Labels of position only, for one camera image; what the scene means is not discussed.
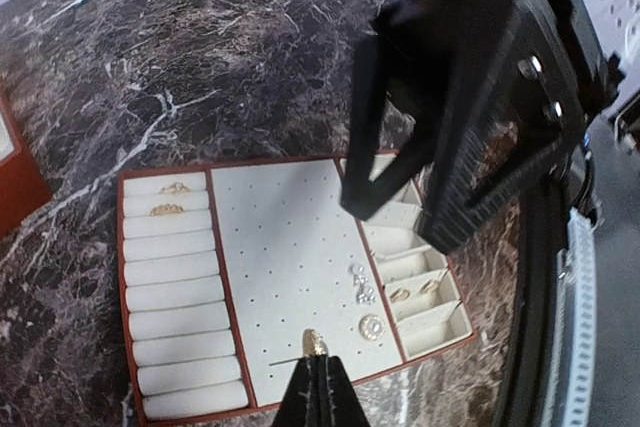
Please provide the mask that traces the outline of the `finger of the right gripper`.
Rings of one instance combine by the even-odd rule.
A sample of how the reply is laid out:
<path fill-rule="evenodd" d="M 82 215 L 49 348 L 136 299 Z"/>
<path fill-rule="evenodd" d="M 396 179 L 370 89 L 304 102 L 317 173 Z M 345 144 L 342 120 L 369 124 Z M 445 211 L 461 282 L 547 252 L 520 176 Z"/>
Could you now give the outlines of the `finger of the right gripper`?
<path fill-rule="evenodd" d="M 433 162 L 448 75 L 445 55 L 411 60 L 379 36 L 368 36 L 356 45 L 349 146 L 340 200 L 344 210 L 355 218 L 371 218 Z M 412 117 L 414 127 L 395 159 L 371 179 L 388 103 Z"/>

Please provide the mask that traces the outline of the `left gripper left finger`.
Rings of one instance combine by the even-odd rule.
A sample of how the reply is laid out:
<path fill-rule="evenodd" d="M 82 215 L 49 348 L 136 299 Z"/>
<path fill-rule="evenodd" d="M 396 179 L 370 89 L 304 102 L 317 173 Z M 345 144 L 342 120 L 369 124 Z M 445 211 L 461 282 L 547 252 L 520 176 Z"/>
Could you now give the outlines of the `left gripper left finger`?
<path fill-rule="evenodd" d="M 272 427 L 320 425 L 319 356 L 298 360 Z"/>

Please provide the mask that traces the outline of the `red jewelry tray cream insert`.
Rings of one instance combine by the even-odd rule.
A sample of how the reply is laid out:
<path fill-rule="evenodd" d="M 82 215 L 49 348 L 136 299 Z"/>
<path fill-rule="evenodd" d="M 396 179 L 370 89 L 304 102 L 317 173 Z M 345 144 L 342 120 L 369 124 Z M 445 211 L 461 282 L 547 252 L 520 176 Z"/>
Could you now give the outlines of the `red jewelry tray cream insert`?
<path fill-rule="evenodd" d="M 371 219 L 339 203 L 340 156 L 124 173 L 119 289 L 136 407 L 145 426 L 274 408 L 305 329 L 351 380 L 373 380 L 474 334 L 448 258 L 421 239 L 406 183 Z M 376 302 L 356 302 L 350 265 Z M 436 292 L 419 289 L 438 279 Z M 411 296 L 392 303 L 407 288 Z"/>

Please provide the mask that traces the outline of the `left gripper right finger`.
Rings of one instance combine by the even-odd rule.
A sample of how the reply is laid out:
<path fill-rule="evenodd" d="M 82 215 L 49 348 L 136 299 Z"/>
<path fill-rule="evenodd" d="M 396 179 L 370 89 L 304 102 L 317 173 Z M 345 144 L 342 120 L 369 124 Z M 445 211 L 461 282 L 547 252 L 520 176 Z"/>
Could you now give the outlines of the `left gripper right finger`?
<path fill-rule="evenodd" d="M 319 425 L 369 427 L 351 380 L 337 356 L 319 359 Z"/>

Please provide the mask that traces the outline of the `red wooden jewelry box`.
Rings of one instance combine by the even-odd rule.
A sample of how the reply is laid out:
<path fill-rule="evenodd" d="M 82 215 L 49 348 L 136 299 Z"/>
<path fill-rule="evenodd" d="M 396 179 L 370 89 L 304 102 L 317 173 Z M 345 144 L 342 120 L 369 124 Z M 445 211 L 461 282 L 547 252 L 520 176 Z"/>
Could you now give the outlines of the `red wooden jewelry box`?
<path fill-rule="evenodd" d="M 1 85 L 1 238 L 52 198 Z"/>

